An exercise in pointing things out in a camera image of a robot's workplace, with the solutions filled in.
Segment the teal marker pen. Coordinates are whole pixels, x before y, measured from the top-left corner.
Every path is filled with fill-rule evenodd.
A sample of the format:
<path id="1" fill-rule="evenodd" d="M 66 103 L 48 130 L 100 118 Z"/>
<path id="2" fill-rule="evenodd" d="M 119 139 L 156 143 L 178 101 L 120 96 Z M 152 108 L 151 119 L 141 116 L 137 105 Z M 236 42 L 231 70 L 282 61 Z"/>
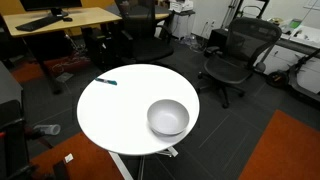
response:
<path id="1" fill-rule="evenodd" d="M 107 79 L 102 79 L 102 78 L 95 78 L 95 81 L 102 82 L 102 83 L 107 83 L 111 85 L 117 85 L 117 82 L 114 80 L 107 80 Z"/>

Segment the grey bowl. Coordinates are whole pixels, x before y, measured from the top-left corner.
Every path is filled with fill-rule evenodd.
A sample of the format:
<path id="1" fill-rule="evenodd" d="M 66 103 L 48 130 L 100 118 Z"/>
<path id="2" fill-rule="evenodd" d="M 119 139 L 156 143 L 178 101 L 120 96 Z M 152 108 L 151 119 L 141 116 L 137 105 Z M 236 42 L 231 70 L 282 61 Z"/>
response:
<path id="1" fill-rule="evenodd" d="M 187 128 L 189 119 L 188 110 L 181 103 L 170 99 L 154 102 L 147 111 L 149 127 L 168 136 L 182 133 Z"/>

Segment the round white table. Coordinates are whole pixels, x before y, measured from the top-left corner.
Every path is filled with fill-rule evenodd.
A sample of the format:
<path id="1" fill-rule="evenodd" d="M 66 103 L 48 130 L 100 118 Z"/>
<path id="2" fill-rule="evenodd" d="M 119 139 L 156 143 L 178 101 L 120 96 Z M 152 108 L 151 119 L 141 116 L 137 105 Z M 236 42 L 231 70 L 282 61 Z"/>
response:
<path id="1" fill-rule="evenodd" d="M 117 85 L 91 81 L 77 104 L 82 132 L 99 147 L 116 154 L 140 158 L 138 180 L 145 178 L 145 157 L 155 153 L 175 154 L 174 146 L 195 126 L 200 102 L 192 84 L 179 73 L 158 65 L 133 64 L 109 70 L 96 78 Z M 189 124 L 180 134 L 168 136 L 153 131 L 148 108 L 156 101 L 181 103 Z"/>

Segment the black mesh office chair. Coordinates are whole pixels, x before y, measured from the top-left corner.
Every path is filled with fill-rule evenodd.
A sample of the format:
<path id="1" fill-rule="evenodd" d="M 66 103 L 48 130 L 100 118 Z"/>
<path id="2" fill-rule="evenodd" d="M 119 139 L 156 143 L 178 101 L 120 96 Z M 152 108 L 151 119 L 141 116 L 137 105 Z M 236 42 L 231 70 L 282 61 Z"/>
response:
<path id="1" fill-rule="evenodd" d="M 236 18 L 229 24 L 224 48 L 208 48 L 210 55 L 204 63 L 205 71 L 200 72 L 198 78 L 208 77 L 222 90 L 225 98 L 223 108 L 228 108 L 230 104 L 226 88 L 237 90 L 243 97 L 245 91 L 238 84 L 252 76 L 258 56 L 273 46 L 281 34 L 281 29 L 268 21 Z"/>

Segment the clear plastic cup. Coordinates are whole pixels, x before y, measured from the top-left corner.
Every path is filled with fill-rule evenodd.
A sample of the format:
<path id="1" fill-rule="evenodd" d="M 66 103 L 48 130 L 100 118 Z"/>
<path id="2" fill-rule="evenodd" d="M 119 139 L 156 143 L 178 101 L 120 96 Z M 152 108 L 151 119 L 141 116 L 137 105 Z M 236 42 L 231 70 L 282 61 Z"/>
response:
<path id="1" fill-rule="evenodd" d="M 36 130 L 39 130 L 40 132 L 46 134 L 46 135 L 58 135 L 61 130 L 61 126 L 58 124 L 52 124 L 52 125 L 36 125 Z"/>

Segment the black computer mouse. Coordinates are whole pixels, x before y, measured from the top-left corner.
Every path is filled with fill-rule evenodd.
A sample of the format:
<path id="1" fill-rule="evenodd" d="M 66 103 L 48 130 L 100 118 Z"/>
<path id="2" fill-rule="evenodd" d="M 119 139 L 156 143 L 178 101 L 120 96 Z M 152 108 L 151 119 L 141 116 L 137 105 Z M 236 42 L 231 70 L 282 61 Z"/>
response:
<path id="1" fill-rule="evenodd" d="M 63 21 L 64 21 L 64 22 L 72 22 L 73 19 L 70 18 L 70 17 L 66 17 L 66 18 L 63 18 Z"/>

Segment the black electric scooter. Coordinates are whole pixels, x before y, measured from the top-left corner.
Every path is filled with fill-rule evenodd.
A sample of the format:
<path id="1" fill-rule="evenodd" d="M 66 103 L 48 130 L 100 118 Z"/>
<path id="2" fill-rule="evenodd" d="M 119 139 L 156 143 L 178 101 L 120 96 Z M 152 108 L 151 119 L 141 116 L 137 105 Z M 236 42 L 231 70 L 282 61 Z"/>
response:
<path id="1" fill-rule="evenodd" d="M 320 95 L 302 87 L 298 83 L 298 73 L 301 70 L 302 66 L 319 53 L 320 49 L 316 49 L 310 55 L 305 55 L 299 58 L 297 63 L 290 66 L 286 71 L 277 70 L 270 73 L 266 77 L 266 83 L 275 88 L 288 89 L 301 99 L 319 105 Z"/>

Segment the black monitor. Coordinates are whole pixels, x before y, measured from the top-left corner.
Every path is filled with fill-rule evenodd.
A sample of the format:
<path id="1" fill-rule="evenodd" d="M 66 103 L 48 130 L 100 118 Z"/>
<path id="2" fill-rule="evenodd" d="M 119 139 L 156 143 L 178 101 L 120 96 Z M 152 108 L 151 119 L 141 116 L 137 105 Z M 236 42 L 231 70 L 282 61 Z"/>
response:
<path id="1" fill-rule="evenodd" d="M 81 7 L 81 0 L 20 0 L 25 11 L 50 10 L 53 16 L 67 16 L 63 8 Z"/>

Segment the black keyboard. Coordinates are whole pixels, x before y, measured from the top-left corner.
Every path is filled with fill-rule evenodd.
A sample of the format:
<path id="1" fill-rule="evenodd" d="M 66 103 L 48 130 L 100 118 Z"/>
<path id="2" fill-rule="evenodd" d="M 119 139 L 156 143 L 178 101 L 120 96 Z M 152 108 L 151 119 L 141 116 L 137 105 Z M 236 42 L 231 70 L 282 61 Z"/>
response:
<path id="1" fill-rule="evenodd" d="M 47 16 L 35 21 L 31 21 L 31 22 L 16 26 L 16 29 L 20 31 L 32 32 L 34 30 L 43 28 L 45 26 L 48 26 L 50 24 L 56 23 L 61 20 L 62 20 L 62 17 Z"/>

